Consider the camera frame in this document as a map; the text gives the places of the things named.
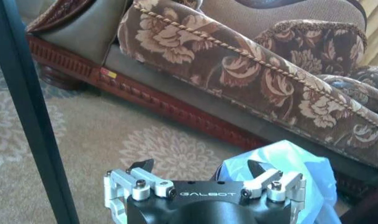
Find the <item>sofa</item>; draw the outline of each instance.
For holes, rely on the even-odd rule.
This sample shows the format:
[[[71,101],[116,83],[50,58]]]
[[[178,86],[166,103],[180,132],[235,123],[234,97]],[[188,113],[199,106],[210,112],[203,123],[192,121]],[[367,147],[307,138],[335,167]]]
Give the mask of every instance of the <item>sofa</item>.
[[[243,150],[290,140],[362,198],[378,188],[366,26],[355,0],[58,0],[27,39],[50,84],[94,85]]]

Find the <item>plastic bag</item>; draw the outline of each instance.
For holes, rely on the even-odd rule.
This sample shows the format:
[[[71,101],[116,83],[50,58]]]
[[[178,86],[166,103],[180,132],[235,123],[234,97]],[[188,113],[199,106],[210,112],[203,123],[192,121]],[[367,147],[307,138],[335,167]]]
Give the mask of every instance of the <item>plastic bag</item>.
[[[327,158],[318,157],[290,141],[262,147],[223,162],[219,181],[254,179],[247,161],[269,163],[283,172],[298,171],[306,177],[305,209],[299,212],[299,224],[341,223],[334,210],[337,187],[333,169]]]

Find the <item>rope trim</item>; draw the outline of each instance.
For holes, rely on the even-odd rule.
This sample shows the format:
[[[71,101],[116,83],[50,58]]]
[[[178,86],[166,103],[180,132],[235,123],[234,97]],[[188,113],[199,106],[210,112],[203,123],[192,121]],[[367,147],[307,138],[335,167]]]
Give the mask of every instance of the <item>rope trim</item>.
[[[303,20],[287,20],[277,23],[270,29],[263,31],[255,38],[254,41],[257,43],[266,42],[270,38],[273,38],[278,33],[285,30],[301,30],[301,31],[321,31],[325,29],[339,30],[343,29],[346,31],[353,32],[358,35],[363,41],[363,53],[367,49],[367,37],[365,32],[353,24],[353,23],[342,23],[342,22],[326,22],[326,21],[313,21],[307,22]]]
[[[253,61],[255,61],[257,63],[259,63],[261,65],[269,67],[271,70],[274,70],[275,72],[281,73],[282,75],[293,78],[295,81],[298,81],[299,83],[302,83],[307,88],[310,88],[311,90],[317,91],[319,94],[322,94],[323,96],[326,96],[331,101],[334,101],[335,103],[338,103],[341,106],[343,106],[346,109],[349,109],[354,114],[359,115],[366,121],[369,121],[369,123],[371,123],[375,127],[378,127],[378,124],[369,119],[367,117],[363,116],[363,114],[361,114],[359,112],[357,112],[351,106],[349,106],[346,103],[343,103],[341,100],[338,100],[337,98],[334,98],[329,93],[326,93],[323,90],[319,90],[317,88],[314,88],[310,84],[306,83],[305,80],[299,79],[295,75],[293,75],[291,73],[283,71],[282,69],[279,69],[278,67],[275,67],[274,65],[266,63],[265,61],[262,61],[261,59],[255,58],[250,53],[243,52],[239,48],[229,45],[227,43],[222,42],[221,40],[218,40],[217,38],[209,36],[207,34],[203,34],[199,31],[195,31],[192,28],[188,28],[187,26],[182,25],[180,23],[172,21],[171,19],[163,17],[162,15],[148,11],[147,9],[143,9],[140,7],[140,5],[135,4],[134,8],[138,9],[142,13],[155,17],[156,19],[162,20],[164,23],[178,27],[180,30],[187,31],[188,33],[196,35],[198,37],[211,41],[214,44],[219,45],[221,47],[233,50],[234,52],[239,53],[242,56],[245,56],[246,58],[251,59]]]

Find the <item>black metal frame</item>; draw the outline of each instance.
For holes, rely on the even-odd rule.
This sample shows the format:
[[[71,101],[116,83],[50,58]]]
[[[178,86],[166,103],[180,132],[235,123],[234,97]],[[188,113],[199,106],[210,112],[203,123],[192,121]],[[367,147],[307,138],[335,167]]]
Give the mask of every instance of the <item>black metal frame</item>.
[[[62,224],[79,223],[15,0],[0,0],[0,67],[56,220]]]

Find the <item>beige patterned carpet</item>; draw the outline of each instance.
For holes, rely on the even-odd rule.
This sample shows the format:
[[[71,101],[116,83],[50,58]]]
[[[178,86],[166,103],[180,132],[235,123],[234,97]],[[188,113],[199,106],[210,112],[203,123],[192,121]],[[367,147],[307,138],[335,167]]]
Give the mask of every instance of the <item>beige patterned carpet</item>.
[[[82,223],[111,223],[103,174],[154,158],[164,178],[207,180],[242,151],[96,89],[42,82]],[[0,224],[55,223],[47,194],[0,70]]]

